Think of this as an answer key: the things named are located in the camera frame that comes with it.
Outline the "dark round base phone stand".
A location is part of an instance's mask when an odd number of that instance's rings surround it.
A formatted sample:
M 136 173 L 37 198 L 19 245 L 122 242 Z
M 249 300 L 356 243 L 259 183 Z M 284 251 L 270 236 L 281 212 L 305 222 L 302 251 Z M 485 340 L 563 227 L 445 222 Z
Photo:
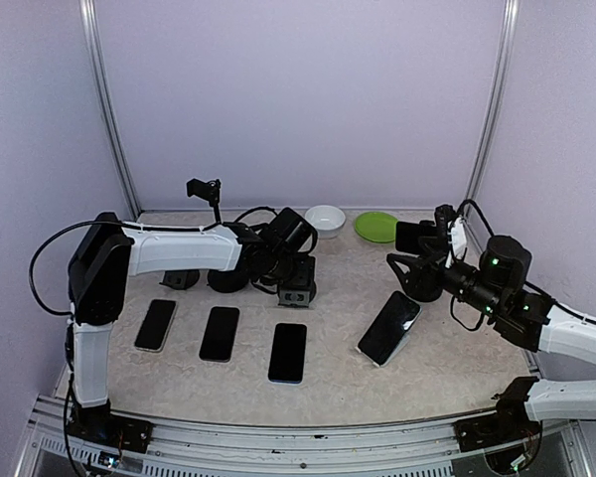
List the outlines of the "dark round base phone stand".
M 290 308 L 309 308 L 317 293 L 316 286 L 309 289 L 278 289 L 278 305 Z

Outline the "phone with clear case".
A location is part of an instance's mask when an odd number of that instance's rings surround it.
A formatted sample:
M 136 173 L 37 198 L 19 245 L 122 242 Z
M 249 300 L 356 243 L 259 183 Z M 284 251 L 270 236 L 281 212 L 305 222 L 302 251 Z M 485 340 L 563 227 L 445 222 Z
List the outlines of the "phone with clear case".
M 177 302 L 174 300 L 152 300 L 135 338 L 134 347 L 145 352 L 160 353 L 176 311 Z

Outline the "purple edged black phone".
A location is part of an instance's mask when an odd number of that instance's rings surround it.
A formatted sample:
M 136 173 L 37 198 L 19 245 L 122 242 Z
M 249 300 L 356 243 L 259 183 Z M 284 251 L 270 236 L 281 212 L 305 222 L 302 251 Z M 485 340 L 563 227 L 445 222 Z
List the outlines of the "purple edged black phone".
M 211 309 L 199 353 L 201 360 L 230 361 L 238 319 L 238 308 L 217 306 Z

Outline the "black phone on short stand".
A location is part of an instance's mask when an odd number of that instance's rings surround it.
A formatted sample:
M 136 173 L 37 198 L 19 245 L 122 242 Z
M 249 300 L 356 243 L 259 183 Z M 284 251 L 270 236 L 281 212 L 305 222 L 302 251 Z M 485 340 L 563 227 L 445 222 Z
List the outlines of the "black phone on short stand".
M 423 254 L 420 240 L 435 237 L 436 227 L 432 221 L 397 222 L 395 225 L 395 249 L 403 253 Z

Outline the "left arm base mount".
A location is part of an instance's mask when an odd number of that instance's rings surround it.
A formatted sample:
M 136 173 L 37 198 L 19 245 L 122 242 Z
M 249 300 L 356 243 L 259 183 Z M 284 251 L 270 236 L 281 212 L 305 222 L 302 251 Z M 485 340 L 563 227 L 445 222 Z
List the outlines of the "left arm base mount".
M 153 424 L 150 421 L 116 414 L 74 416 L 68 424 L 70 436 L 141 454 L 147 452 L 152 430 Z

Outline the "small dark grey phone stand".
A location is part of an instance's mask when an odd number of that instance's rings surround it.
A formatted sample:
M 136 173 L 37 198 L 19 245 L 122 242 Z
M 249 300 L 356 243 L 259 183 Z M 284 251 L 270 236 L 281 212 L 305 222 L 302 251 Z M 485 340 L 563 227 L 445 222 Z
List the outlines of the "small dark grey phone stand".
M 160 284 L 174 290 L 187 290 L 199 281 L 200 276 L 200 272 L 194 269 L 169 270 L 164 272 Z

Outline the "right aluminium frame post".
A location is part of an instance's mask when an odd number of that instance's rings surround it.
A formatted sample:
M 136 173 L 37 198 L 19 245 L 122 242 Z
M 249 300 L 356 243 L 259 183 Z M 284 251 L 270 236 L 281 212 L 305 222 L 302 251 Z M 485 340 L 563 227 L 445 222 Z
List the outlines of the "right aluminium frame post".
M 506 79 L 512 58 L 520 3 L 521 2 L 519 0 L 507 0 L 505 2 L 500 41 L 493 71 L 491 90 L 486 108 L 486 114 L 484 117 L 483 128 L 477 147 L 475 163 L 471 172 L 468 188 L 466 190 L 466 199 L 476 199 L 483 183 L 486 166 L 489 161 L 490 150 L 494 141 L 496 126 L 502 110 Z

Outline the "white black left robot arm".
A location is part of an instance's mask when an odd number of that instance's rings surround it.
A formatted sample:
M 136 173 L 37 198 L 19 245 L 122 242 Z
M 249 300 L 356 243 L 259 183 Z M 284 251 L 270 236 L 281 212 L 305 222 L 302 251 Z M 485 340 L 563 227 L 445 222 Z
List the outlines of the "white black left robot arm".
M 72 390 L 82 408 L 81 427 L 100 442 L 119 431 L 118 418 L 104 407 L 109 404 L 110 336 L 124 306 L 128 278 L 204 270 L 211 288 L 222 293 L 247 283 L 278 290 L 297 277 L 317 241 L 314 227 L 290 208 L 256 227 L 241 221 L 198 228 L 149 226 L 100 214 L 69 263 Z

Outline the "white ceramic bowl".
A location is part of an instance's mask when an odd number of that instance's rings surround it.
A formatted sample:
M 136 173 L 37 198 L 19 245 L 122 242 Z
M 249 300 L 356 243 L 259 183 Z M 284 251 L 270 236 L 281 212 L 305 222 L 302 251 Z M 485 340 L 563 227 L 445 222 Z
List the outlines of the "white ceramic bowl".
M 330 205 L 314 206 L 306 211 L 304 218 L 317 231 L 320 239 L 336 238 L 347 221 L 341 209 Z

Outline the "aluminium frame post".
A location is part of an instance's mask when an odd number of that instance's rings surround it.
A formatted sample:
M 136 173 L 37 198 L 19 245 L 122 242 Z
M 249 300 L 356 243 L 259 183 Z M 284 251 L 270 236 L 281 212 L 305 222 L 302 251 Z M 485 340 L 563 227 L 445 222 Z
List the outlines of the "aluminium frame post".
M 486 108 L 486 114 L 484 117 L 483 128 L 477 147 L 475 163 L 471 172 L 468 188 L 466 190 L 466 199 L 476 199 L 483 183 L 486 166 L 489 161 L 490 150 L 494 141 L 496 126 L 502 110 L 506 79 L 512 58 L 520 3 L 521 2 L 519 0 L 507 0 L 505 2 L 500 41 L 493 71 L 491 90 Z
M 137 219 L 142 213 L 142 208 L 126 160 L 115 117 L 105 70 L 104 54 L 99 37 L 95 2 L 93 0 L 80 0 L 79 10 L 95 83 L 96 96 L 106 131 L 106 137 L 112 153 L 114 167 L 120 181 L 122 195 L 124 196 L 129 213 L 133 219 Z

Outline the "tall black pole phone stand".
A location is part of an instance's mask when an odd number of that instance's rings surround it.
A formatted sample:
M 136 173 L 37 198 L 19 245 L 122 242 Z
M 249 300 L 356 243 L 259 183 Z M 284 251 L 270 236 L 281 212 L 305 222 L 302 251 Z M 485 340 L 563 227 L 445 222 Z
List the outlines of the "tall black pole phone stand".
M 212 241 L 211 257 L 207 259 L 210 265 L 207 273 L 208 285 L 219 293 L 235 293 L 245 287 L 248 278 L 238 264 L 240 250 L 236 235 L 223 225 L 220 211 L 221 186 L 219 179 L 204 182 L 193 178 L 186 184 L 187 195 L 205 200 L 214 213 L 213 227 L 203 229 L 204 238 Z

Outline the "blue edged black phone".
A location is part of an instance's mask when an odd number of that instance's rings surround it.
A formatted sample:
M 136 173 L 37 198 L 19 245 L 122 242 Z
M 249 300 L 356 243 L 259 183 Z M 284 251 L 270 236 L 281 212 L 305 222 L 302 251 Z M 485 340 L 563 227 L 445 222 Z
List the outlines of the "blue edged black phone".
M 274 329 L 267 377 L 271 382 L 300 384 L 303 380 L 307 326 L 278 323 Z

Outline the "short black pole phone stand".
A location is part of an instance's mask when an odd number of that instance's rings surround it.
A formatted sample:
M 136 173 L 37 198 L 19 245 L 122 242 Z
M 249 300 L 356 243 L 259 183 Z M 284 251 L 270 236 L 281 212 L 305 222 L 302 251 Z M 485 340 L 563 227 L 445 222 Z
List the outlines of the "short black pole phone stand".
M 412 300 L 422 303 L 433 302 L 439 299 L 443 293 L 443 288 L 435 281 L 413 280 L 412 278 L 404 281 L 402 290 Z

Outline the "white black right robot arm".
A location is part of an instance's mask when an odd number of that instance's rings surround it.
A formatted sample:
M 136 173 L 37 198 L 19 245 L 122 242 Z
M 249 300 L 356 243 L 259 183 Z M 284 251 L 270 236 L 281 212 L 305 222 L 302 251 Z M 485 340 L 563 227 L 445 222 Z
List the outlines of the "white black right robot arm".
M 447 293 L 451 304 L 476 310 L 473 331 L 488 324 L 524 350 L 596 366 L 596 317 L 527 284 L 531 254 L 516 239 L 490 237 L 478 265 L 461 258 L 465 250 L 466 239 L 458 230 L 443 232 L 428 221 L 399 222 L 387 262 L 409 298 L 427 303 Z M 499 395 L 488 430 L 495 439 L 508 441 L 527 422 L 550 419 L 596 420 L 596 380 L 516 378 Z

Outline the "left aluminium frame post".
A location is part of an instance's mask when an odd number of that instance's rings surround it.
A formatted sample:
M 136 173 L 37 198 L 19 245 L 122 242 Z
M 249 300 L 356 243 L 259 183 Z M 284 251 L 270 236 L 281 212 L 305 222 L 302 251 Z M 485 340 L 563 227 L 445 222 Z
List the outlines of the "left aluminium frame post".
M 106 131 L 106 137 L 112 153 L 114 167 L 120 181 L 122 195 L 124 196 L 129 213 L 133 219 L 137 219 L 142 213 L 142 208 L 126 160 L 115 117 L 105 70 L 104 54 L 99 37 L 95 2 L 93 0 L 80 0 L 79 10 L 95 83 L 96 96 Z

